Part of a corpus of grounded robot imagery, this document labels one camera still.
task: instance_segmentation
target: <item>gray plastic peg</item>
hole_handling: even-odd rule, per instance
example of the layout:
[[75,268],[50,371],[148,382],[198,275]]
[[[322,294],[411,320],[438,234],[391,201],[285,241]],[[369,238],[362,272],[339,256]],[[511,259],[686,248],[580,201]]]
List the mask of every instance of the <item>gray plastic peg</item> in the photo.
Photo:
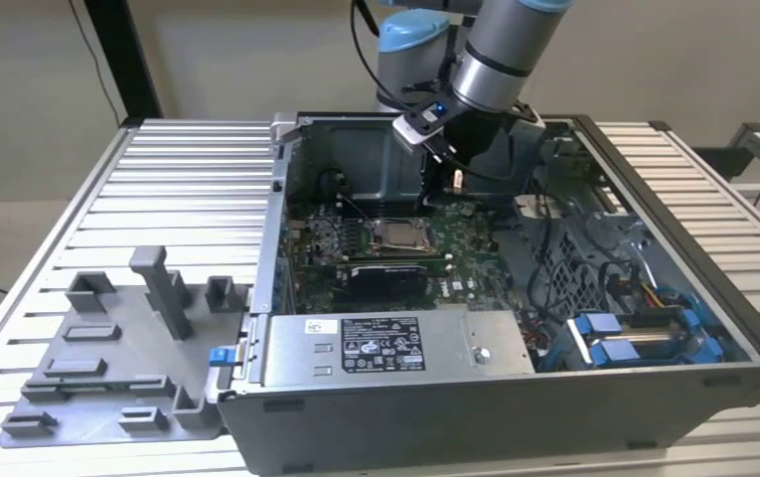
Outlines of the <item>gray plastic peg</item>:
[[182,306],[187,289],[182,279],[178,276],[172,278],[164,269],[166,257],[167,251],[163,246],[138,246],[128,267],[143,277],[150,290],[147,297],[150,306],[159,313],[170,336],[174,340],[184,340],[194,332]]

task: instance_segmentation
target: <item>power supply label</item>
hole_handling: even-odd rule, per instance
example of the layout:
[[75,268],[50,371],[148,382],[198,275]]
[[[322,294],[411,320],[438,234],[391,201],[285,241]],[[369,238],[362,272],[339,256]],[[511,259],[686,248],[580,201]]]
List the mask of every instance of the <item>power supply label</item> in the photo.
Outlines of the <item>power supply label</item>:
[[347,373],[427,369],[415,317],[341,320],[341,350]]

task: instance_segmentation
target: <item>robotic arm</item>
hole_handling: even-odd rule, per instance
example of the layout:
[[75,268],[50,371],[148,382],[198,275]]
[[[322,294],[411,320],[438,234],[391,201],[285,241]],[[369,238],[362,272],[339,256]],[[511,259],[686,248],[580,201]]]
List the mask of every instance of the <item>robotic arm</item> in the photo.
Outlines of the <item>robotic arm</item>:
[[401,144],[411,152],[425,149],[431,158],[422,170],[422,197],[443,188],[457,170],[477,175],[469,163],[499,130],[517,120],[535,122],[517,97],[573,2],[481,2],[450,83],[394,120]]

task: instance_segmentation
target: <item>black pole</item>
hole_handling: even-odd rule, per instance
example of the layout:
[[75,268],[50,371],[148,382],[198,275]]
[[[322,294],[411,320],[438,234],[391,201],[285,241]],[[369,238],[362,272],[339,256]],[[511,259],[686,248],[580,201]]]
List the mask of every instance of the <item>black pole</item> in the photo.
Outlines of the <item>black pole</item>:
[[86,0],[86,8],[126,115],[132,118],[162,117],[126,0]]

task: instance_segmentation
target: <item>screw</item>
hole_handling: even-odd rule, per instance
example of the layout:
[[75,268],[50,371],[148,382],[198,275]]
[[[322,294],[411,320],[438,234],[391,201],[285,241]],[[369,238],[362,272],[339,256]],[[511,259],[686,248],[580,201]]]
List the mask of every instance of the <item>screw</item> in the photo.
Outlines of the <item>screw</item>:
[[477,346],[474,348],[474,361],[478,365],[483,365],[490,361],[490,351]]

